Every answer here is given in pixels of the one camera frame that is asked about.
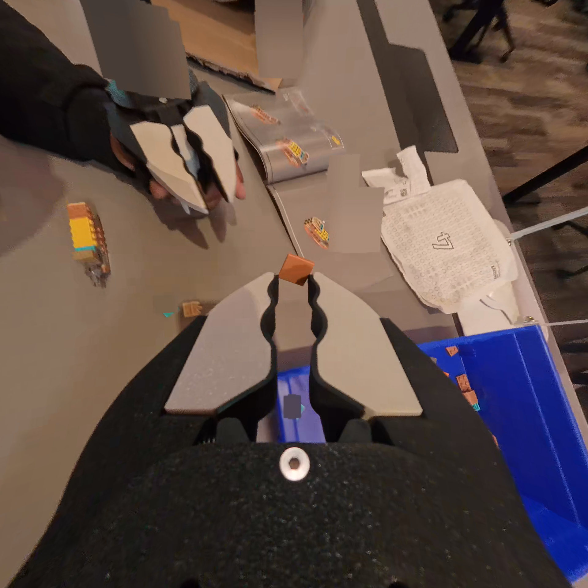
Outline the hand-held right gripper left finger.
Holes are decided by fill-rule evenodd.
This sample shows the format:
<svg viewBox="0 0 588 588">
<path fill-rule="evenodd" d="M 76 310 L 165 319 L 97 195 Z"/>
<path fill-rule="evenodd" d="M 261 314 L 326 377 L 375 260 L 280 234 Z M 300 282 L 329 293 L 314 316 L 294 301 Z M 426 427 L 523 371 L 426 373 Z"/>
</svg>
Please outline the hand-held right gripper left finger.
<svg viewBox="0 0 588 588">
<path fill-rule="evenodd" d="M 267 272 L 209 312 L 166 401 L 166 413 L 266 416 L 272 411 L 278 290 L 279 278 Z"/>
</svg>

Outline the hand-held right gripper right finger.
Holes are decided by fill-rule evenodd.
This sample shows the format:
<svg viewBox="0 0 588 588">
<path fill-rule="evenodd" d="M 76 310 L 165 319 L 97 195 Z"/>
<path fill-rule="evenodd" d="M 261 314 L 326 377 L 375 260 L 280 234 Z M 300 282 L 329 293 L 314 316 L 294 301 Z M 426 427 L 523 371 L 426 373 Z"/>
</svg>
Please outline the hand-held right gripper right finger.
<svg viewBox="0 0 588 588">
<path fill-rule="evenodd" d="M 323 273 L 308 281 L 316 406 L 354 417 L 416 417 L 422 406 L 379 315 Z"/>
</svg>

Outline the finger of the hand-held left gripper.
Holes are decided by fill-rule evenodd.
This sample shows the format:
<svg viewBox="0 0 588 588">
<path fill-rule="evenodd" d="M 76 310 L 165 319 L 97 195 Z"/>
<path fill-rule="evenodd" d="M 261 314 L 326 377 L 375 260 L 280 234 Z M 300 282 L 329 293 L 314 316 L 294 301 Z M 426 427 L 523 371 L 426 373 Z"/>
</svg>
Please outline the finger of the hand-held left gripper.
<svg viewBox="0 0 588 588">
<path fill-rule="evenodd" d="M 238 176 L 231 138 L 210 106 L 193 107 L 183 117 L 183 124 L 201 162 L 200 171 L 209 175 L 228 203 L 233 203 Z"/>
<path fill-rule="evenodd" d="M 153 178 L 181 203 L 187 214 L 208 215 L 208 205 L 197 183 L 195 152 L 184 124 L 167 126 L 142 121 L 132 124 L 130 131 Z"/>
</svg>

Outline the pile of lego pieces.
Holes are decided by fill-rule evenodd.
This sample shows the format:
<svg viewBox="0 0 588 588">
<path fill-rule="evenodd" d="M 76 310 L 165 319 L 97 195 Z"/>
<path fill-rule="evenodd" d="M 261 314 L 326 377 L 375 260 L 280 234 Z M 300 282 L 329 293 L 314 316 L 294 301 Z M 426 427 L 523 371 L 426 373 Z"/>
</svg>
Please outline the pile of lego pieces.
<svg viewBox="0 0 588 588">
<path fill-rule="evenodd" d="M 445 347 L 445 351 L 450 357 L 456 357 L 459 353 L 459 348 L 454 345 L 448 346 Z M 462 393 L 462 396 L 468 401 L 468 403 L 476 412 L 480 412 L 481 407 L 477 395 L 470 385 L 468 376 L 465 373 L 457 375 L 456 382 L 460 392 Z"/>
</svg>

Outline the orange-brown lego tile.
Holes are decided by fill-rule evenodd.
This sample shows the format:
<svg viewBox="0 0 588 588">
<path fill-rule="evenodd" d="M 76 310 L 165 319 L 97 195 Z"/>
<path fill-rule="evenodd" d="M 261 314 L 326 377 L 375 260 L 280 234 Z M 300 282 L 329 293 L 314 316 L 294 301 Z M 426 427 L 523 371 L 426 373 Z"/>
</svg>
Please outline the orange-brown lego tile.
<svg viewBox="0 0 588 588">
<path fill-rule="evenodd" d="M 312 274 L 315 263 L 295 254 L 288 254 L 278 273 L 279 279 L 304 286 Z"/>
</svg>

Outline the blue plastic bin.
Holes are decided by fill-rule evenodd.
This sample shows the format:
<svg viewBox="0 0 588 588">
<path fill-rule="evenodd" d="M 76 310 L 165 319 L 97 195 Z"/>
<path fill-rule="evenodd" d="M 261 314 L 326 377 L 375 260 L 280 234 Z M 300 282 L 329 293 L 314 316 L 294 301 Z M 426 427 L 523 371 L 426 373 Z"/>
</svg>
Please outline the blue plastic bin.
<svg viewBox="0 0 588 588">
<path fill-rule="evenodd" d="M 339 440 L 354 415 L 316 406 L 311 365 L 277 376 L 281 441 L 319 453 L 309 510 L 334 500 L 336 521 L 319 514 L 304 538 L 350 568 L 335 580 L 302 556 L 311 583 L 573 587 L 587 574 L 587 449 L 539 328 L 418 344 L 382 322 L 421 416 L 376 417 L 370 439 L 354 422 Z M 460 392 L 464 373 L 480 412 Z"/>
</svg>

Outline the person's left forearm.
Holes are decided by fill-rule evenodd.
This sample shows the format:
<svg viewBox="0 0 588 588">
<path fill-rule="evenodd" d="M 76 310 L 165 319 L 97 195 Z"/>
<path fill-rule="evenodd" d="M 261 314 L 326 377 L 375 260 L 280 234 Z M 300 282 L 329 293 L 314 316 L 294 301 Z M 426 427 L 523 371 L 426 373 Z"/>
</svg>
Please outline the person's left forearm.
<svg viewBox="0 0 588 588">
<path fill-rule="evenodd" d="M 79 162 L 123 170 L 111 147 L 106 81 L 76 65 L 1 1 L 1 135 Z"/>
</svg>

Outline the partly built lego model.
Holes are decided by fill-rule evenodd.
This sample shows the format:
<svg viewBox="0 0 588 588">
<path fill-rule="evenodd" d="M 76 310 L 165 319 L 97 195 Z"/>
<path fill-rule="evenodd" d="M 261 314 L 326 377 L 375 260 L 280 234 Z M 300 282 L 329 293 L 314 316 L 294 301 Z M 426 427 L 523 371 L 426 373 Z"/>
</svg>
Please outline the partly built lego model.
<svg viewBox="0 0 588 588">
<path fill-rule="evenodd" d="M 111 264 L 100 217 L 85 202 L 68 203 L 66 209 L 72 257 L 84 267 L 86 276 L 96 287 L 105 288 L 111 275 Z"/>
</svg>

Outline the lego instruction booklet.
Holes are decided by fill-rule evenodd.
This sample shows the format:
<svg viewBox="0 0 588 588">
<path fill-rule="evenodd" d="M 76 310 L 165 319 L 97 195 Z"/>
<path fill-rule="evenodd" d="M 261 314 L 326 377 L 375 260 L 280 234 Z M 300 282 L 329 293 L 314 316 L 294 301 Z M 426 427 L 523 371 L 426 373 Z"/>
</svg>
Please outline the lego instruction booklet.
<svg viewBox="0 0 588 588">
<path fill-rule="evenodd" d="M 300 116 L 281 96 L 225 94 L 228 111 L 256 152 L 268 192 L 296 253 L 349 290 L 394 274 L 380 239 L 384 193 L 367 187 L 359 156 L 314 113 Z"/>
</svg>

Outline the clear plastic bag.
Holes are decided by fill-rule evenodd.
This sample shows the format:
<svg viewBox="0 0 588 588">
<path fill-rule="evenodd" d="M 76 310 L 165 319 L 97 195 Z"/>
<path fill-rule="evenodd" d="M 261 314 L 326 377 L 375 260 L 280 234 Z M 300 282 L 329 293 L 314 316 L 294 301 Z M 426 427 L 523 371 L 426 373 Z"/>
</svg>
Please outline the clear plastic bag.
<svg viewBox="0 0 588 588">
<path fill-rule="evenodd" d="M 290 105 L 294 110 L 304 117 L 314 117 L 312 109 L 308 106 L 303 93 L 297 87 L 281 89 L 281 96 L 283 100 Z"/>
</svg>

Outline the flat white paper bag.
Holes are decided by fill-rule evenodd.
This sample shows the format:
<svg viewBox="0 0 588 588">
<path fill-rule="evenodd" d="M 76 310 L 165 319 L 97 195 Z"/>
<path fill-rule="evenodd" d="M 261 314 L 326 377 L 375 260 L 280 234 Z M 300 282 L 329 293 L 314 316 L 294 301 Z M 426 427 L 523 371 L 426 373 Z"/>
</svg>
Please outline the flat white paper bag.
<svg viewBox="0 0 588 588">
<path fill-rule="evenodd" d="M 460 306 L 457 319 L 462 334 L 466 336 L 511 329 L 520 326 L 522 321 L 515 290 L 520 268 L 518 252 L 506 225 L 498 220 L 494 222 L 508 253 L 497 265 L 497 276 L 484 287 L 481 294 L 466 298 Z"/>
</svg>

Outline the white perforated plastic bag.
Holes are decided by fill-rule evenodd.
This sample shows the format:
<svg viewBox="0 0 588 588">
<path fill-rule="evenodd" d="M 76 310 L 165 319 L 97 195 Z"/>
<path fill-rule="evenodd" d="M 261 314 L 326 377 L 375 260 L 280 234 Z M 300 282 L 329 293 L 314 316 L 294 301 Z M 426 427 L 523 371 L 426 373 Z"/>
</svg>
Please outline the white perforated plastic bag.
<svg viewBox="0 0 588 588">
<path fill-rule="evenodd" d="M 518 277 L 513 248 L 462 179 L 385 206 L 381 237 L 415 294 L 445 314 Z"/>
</svg>

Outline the grey metal rod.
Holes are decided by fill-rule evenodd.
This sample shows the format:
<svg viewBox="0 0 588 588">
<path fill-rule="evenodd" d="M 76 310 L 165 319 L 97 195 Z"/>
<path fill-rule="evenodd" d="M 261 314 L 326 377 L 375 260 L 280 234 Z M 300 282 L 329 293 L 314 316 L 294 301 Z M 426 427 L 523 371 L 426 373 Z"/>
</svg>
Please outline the grey metal rod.
<svg viewBox="0 0 588 588">
<path fill-rule="evenodd" d="M 559 217 L 554 217 L 552 219 L 540 222 L 538 224 L 534 224 L 532 226 L 520 229 L 511 233 L 506 239 L 509 243 L 513 241 L 517 241 L 525 236 L 531 235 L 533 233 L 537 233 L 543 231 L 548 228 L 553 228 L 556 226 L 560 226 L 566 223 L 570 223 L 580 217 L 584 217 L 587 215 L 587 207 L 575 210 L 573 212 L 569 212 L 567 214 L 561 215 Z"/>
<path fill-rule="evenodd" d="M 575 319 L 575 320 L 565 320 L 565 321 L 556 321 L 556 322 L 548 322 L 547 320 L 538 320 L 534 319 L 531 316 L 526 316 L 523 318 L 521 325 L 539 325 L 545 327 L 557 327 L 557 326 L 576 326 L 576 325 L 586 325 L 588 323 L 588 319 Z"/>
</svg>

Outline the black table leg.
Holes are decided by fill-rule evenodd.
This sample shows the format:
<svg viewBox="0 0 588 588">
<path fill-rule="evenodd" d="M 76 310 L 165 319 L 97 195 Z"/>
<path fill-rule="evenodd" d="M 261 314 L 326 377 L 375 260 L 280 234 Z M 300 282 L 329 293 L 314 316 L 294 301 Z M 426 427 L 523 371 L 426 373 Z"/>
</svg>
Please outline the black table leg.
<svg viewBox="0 0 588 588">
<path fill-rule="evenodd" d="M 585 163 L 587 163 L 587 145 L 585 145 L 583 148 L 579 149 L 575 153 L 572 153 L 570 156 L 563 159 L 559 163 L 543 171 L 542 173 L 527 180 L 520 186 L 512 189 L 510 192 L 508 192 L 502 197 L 502 202 L 505 205 L 505 207 L 510 207 L 511 205 L 514 205 L 517 202 L 519 202 L 519 200 L 521 200 L 525 196 L 547 185 L 548 183 L 557 180 L 561 176 L 569 173 L 570 171 L 576 169 L 579 166 L 584 165 Z"/>
</svg>

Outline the black office chair base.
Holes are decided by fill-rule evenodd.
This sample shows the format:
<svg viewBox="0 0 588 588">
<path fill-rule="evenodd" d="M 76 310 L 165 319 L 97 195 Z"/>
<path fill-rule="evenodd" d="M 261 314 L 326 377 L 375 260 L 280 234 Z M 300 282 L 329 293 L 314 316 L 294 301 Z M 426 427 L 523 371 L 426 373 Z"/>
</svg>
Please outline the black office chair base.
<svg viewBox="0 0 588 588">
<path fill-rule="evenodd" d="M 496 31 L 503 33 L 506 41 L 507 50 L 499 59 L 500 63 L 506 63 L 516 47 L 505 2 L 463 1 L 459 4 L 451 5 L 443 15 L 443 21 L 449 22 L 456 12 L 469 9 L 475 9 L 475 14 L 454 44 L 448 49 L 451 60 L 474 64 L 482 63 L 479 48 L 491 25 L 494 25 Z"/>
</svg>

